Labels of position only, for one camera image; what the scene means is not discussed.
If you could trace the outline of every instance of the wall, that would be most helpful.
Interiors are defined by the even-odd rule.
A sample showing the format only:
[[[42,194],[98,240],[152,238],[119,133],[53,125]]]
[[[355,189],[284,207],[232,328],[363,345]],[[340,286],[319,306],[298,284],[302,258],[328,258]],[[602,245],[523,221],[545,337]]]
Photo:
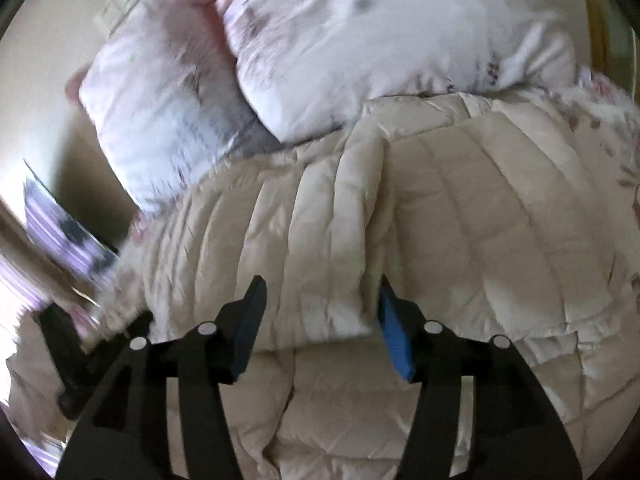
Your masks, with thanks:
[[[0,40],[0,198],[24,216],[25,159],[92,232],[121,240],[135,206],[111,172],[95,130],[64,87],[104,43],[93,16],[105,0],[26,0]]]

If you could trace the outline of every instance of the comforter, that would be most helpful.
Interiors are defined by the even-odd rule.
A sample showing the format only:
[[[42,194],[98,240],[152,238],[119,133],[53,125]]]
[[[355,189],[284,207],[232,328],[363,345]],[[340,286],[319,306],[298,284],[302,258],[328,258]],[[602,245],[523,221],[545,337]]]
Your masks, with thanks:
[[[353,128],[213,168],[124,249],[103,325],[149,308],[153,340],[180,337],[260,274],[255,354],[222,389],[245,478],[392,478],[418,390],[376,327],[384,272],[458,335],[515,341],[588,473],[638,407],[640,340],[620,241],[572,135],[531,102],[369,102]],[[452,472],[471,413],[465,381]]]

